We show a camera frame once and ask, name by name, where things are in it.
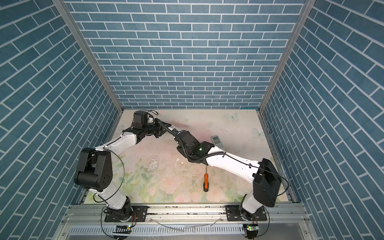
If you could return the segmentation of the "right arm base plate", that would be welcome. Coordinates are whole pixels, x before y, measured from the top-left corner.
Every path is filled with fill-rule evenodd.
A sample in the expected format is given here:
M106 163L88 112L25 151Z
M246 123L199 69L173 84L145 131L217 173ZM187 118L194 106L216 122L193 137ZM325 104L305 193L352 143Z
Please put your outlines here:
M240 205L226 205L226 216L228 222L240 221L266 221L267 215L264 207L259 208L255 213L251 214L244 210Z

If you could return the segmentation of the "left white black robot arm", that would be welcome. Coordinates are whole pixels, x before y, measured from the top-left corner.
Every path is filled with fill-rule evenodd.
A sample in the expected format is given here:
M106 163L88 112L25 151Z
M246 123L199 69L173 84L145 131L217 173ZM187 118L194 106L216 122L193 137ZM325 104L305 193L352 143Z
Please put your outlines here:
M94 149L84 148L74 175L75 184L89 190L105 202L111 210L122 210L128 205L128 198L113 184L113 159L138 144L146 136L160 137L163 132L156 122L158 113L153 110L134 112L131 126L115 139Z

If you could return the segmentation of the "orange black screwdriver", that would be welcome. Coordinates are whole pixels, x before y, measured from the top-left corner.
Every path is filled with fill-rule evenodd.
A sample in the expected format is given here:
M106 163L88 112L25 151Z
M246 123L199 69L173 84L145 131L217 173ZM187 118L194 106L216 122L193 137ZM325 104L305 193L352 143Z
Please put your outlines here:
M209 191L209 175L208 175L208 167L207 166L206 166L206 171L204 174L203 189L204 189L204 192Z

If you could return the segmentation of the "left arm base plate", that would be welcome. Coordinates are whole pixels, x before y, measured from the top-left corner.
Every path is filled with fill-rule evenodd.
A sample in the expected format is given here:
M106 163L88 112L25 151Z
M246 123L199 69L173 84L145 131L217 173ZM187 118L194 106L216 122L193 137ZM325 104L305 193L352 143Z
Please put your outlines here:
M125 223L125 222L144 222L148 213L148 206L128 206L120 210L106 208L103 210L105 222L107 223Z

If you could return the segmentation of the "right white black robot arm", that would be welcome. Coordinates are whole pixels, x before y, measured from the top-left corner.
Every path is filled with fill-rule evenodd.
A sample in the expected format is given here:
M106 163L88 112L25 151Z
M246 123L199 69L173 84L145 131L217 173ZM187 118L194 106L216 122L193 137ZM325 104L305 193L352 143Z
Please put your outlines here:
M253 161L230 154L208 142L199 142L190 132L167 128L178 143L178 151L191 163L226 170L253 184L253 190L242 200L241 210L254 214L259 208L274 207L282 177L268 159Z

